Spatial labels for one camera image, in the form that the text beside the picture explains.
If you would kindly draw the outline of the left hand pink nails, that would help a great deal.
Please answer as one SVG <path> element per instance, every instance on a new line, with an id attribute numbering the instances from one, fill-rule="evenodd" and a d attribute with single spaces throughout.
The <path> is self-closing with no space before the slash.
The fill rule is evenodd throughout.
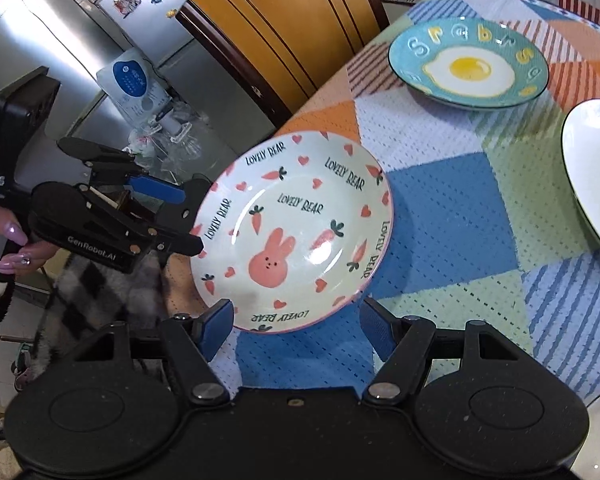
<path id="1" fill-rule="evenodd" d="M 15 214 L 0 207 L 0 235 L 16 245 L 17 251 L 0 258 L 0 273 L 6 275 L 30 274 L 42 268 L 47 260 L 57 254 L 59 248 L 45 240 L 30 242 Z"/>

